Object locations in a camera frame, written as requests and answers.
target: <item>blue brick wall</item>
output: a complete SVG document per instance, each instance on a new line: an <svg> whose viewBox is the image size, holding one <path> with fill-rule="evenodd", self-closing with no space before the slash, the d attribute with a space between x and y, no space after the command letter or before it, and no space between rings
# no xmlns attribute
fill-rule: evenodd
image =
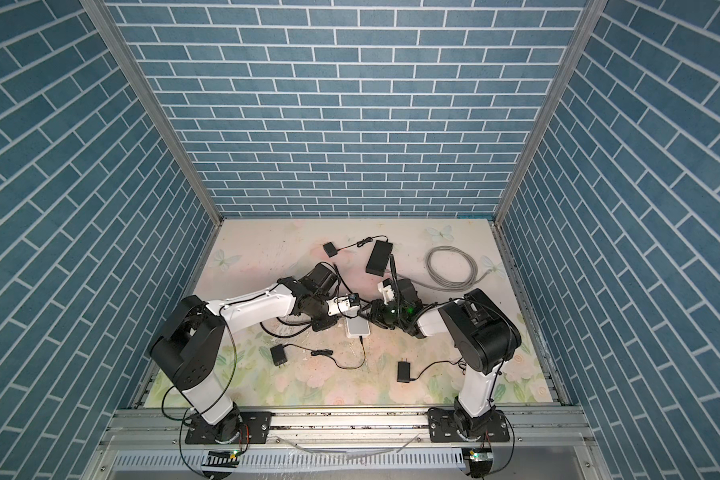
<svg viewBox="0 0 720 480"><path fill-rule="evenodd" d="M225 216L456 216L494 211L584 0L233 3L108 2Z"/></svg>
<svg viewBox="0 0 720 480"><path fill-rule="evenodd" d="M77 0L0 0L0 479L78 478L210 222Z"/></svg>
<svg viewBox="0 0 720 480"><path fill-rule="evenodd" d="M505 229L611 473L720 478L720 2L608 2Z"/></svg>

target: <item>robotic arm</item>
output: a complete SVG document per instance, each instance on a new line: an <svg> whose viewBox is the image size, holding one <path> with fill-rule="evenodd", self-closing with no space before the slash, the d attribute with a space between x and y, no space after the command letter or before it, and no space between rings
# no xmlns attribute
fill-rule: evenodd
<svg viewBox="0 0 720 480"><path fill-rule="evenodd" d="M298 281L283 278L265 289L231 299L203 302L197 296L188 296L171 313L150 344L150 355L201 414L217 442L236 438L241 422L240 410L225 395L213 372L225 331L231 336L258 322L299 313L310 317L314 331L329 328L340 317L329 309L337 280L333 271L317 264ZM407 288L400 288L406 281L410 282L396 281L400 296L411 294ZM417 296L415 300L416 308L409 308L415 321L406 324L406 331L419 337L449 332L470 367L454 402L452 421L465 439L479 438L492 413L489 397L498 370L520 346L520 333L480 289L440 306L424 307Z"/></svg>

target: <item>metal corner post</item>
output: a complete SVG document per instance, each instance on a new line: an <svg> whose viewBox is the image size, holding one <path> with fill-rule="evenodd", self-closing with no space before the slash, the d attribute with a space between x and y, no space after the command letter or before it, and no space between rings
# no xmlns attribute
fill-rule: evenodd
<svg viewBox="0 0 720 480"><path fill-rule="evenodd" d="M566 48L557 73L552 80L549 92L544 98L544 103L541 105L534 127L528 135L523 150L520 152L518 163L510 174L507 187L499 199L499 205L496 207L496 214L494 215L496 225L501 225L504 222L504 218L509 212L509 207L512 205L512 200L517 194L520 184L525 177L525 173L530 167L530 162L533 161L534 155L539 148L544 132L546 132L547 127L549 127L552 115L557 109L557 104L563 97L570 78L574 76L574 70L579 63L579 59L581 59L584 47L590 40L595 25L600 19L600 14L603 13L607 3L608 0L589 0L584 7L581 18L576 25L576 30L574 30L574 35L571 37L570 44L568 48Z"/></svg>
<svg viewBox="0 0 720 480"><path fill-rule="evenodd" d="M123 71L126 80L134 92L136 92L136 96L144 107L146 114L152 119L157 132L166 142L166 146L173 154L174 160L176 160L184 176L190 182L190 186L200 199L202 206L206 209L206 212L208 212L214 225L221 225L222 216L219 209L216 208L216 204L213 202L213 198L210 196L208 189L202 183L202 179L198 175L194 165L192 165L192 159L190 159L181 140L178 135L176 135L173 125L171 125L168 117L160 106L157 96L155 96L152 87L144 76L144 72L141 71L141 67L139 67L139 64L136 62L134 53L128 47L125 37L115 24L115 20L104 4L104 0L80 0L80 3L83 5L96 30L101 35L110 53L112 53L115 61L120 66L120 70Z"/></svg>

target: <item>floral pattern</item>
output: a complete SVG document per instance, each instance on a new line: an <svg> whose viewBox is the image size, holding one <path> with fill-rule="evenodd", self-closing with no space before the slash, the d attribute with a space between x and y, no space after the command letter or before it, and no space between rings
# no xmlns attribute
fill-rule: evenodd
<svg viewBox="0 0 720 480"><path fill-rule="evenodd" d="M347 222L337 226L336 222ZM500 258L487 222L451 220L451 225L437 229L422 225L422 220L235 220L227 221L217 241L217 250L206 264L195 294L203 299L225 298L250 292L271 283L284 274L306 274L318 261L328 260L322 250L327 241L350 244L356 238L369 234L386 234L394 244L398 270L411 277L427 280L422 259L437 242L453 241L475 257ZM245 231L245 239L235 236ZM336 235L344 232L346 236ZM224 250L239 255L228 257ZM380 277L365 274L369 248L347 249L330 259L336 262L347 283L365 298L378 297L376 283ZM448 278L461 278L458 263L442 259L435 268ZM511 285L505 276L490 274L480 283L499 307L515 321L523 341L512 360L504 366L494 398L501 403L550 402L547 382L539 367L533 346ZM419 288L424 301L442 301L447 293ZM288 317L286 321L297 321ZM265 321L266 327L278 334L288 334L300 327L285 326L276 320ZM237 369L230 384L230 397L244 406L315 406L315 405L394 405L451 403L464 383L457 366L438 364L427 370L422 378L410 383L399 383L397 362L412 364L412 376L431 362L457 360L460 355L449 335L441 334L423 340L406 333L380 330L371 326L365 337L366 360L357 370L339 370L330 359L311 356L308 351L294 346L286 347L288 362L280 367L272 364L269 349L279 343L290 342L309 349L333 350L336 361L342 366L356 366L362 362L360 342L349 339L343 321L321 332L308 330L290 340L278 340L265 334L258 326L236 332ZM222 341L216 358L216 374L226 384L235 362L234 349L229 338ZM146 400L145 407L159 407L170 381L160 372ZM171 390L166 406L185 406L182 396Z"/></svg>

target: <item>butterfly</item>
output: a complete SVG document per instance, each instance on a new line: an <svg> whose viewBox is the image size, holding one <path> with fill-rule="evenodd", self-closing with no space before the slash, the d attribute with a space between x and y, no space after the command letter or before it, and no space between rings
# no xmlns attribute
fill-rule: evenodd
<svg viewBox="0 0 720 480"><path fill-rule="evenodd" d="M507 278L507 271L504 269L504 262L494 264L494 262L485 255L480 258L480 261L483 262L483 266L488 268L489 274L496 272L501 278Z"/></svg>
<svg viewBox="0 0 720 480"><path fill-rule="evenodd" d="M432 235L433 242L444 242L446 240L452 242L454 239L454 236L451 235L451 226L450 225L444 226L442 230L438 230L436 228L432 228L431 226L428 226L426 228L426 231L428 234Z"/></svg>
<svg viewBox="0 0 720 480"><path fill-rule="evenodd" d="M217 250L211 259L211 267L226 272L230 268L230 265L234 265L240 260L241 256L242 255L233 255L224 257L224 250Z"/></svg>

